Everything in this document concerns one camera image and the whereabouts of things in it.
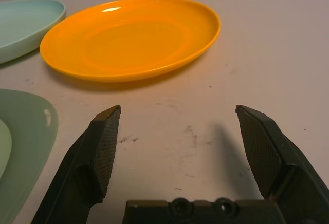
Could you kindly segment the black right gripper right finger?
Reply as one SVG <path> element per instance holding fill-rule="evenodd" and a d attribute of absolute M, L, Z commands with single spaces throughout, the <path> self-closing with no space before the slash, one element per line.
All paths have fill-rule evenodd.
<path fill-rule="evenodd" d="M 275 202 L 286 223 L 328 223 L 328 188 L 302 151 L 266 114 L 242 105 L 235 112 L 263 198 Z"/>

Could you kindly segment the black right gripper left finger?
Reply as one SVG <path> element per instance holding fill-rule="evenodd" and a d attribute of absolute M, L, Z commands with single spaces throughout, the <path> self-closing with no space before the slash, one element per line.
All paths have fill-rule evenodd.
<path fill-rule="evenodd" d="M 113 169 L 120 106 L 98 113 L 69 148 L 32 223 L 86 223 L 102 203 Z"/>

